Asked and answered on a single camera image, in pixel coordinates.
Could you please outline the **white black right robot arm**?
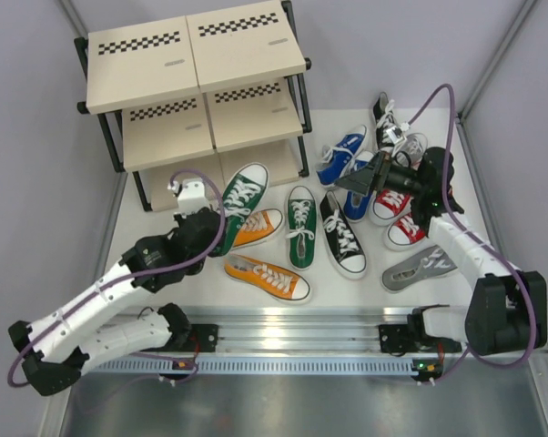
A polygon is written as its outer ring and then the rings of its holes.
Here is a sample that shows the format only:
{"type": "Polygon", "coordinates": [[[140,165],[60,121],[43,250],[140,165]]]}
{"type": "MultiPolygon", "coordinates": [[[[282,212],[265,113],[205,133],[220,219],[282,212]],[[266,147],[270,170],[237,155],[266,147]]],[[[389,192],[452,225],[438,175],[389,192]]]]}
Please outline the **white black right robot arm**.
{"type": "Polygon", "coordinates": [[[483,357],[545,346],[547,284],[537,271],[523,271],[505,259],[471,227],[452,194],[453,156],[428,148],[417,168],[405,168],[381,151],[363,168],[339,178],[340,188],[360,195],[384,189],[411,195],[411,215],[426,237],[450,258],[472,289],[468,305],[431,306],[417,311],[409,343],[429,351],[441,338],[466,344],[483,357]]]}

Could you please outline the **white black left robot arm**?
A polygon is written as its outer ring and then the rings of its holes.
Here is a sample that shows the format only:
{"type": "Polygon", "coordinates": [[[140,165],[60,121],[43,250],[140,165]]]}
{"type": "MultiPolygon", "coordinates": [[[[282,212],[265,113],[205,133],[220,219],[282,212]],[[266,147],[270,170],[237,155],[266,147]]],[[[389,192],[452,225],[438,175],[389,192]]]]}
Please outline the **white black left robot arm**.
{"type": "Polygon", "coordinates": [[[65,306],[42,319],[12,324],[8,335],[18,351],[12,367],[25,375],[22,384],[51,396],[106,362],[141,351],[183,350],[192,328],[174,303],[130,322],[108,322],[166,286],[198,274],[225,225],[224,215],[210,208],[179,218],[167,234],[140,239],[65,306]]]}

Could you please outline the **green sneaker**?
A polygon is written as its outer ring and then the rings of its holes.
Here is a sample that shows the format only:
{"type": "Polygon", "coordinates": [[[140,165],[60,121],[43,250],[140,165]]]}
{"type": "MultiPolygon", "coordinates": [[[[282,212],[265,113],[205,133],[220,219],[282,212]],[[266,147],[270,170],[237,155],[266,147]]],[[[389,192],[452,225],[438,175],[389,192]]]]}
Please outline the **green sneaker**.
{"type": "Polygon", "coordinates": [[[247,164],[231,178],[222,195],[226,224],[219,244],[210,253],[212,257],[225,256],[233,248],[237,235],[268,186],[269,171],[261,163],[247,164]]]}
{"type": "Polygon", "coordinates": [[[317,209],[312,192],[305,186],[296,186],[287,199],[289,262],[294,269],[308,269],[315,256],[317,209]]]}

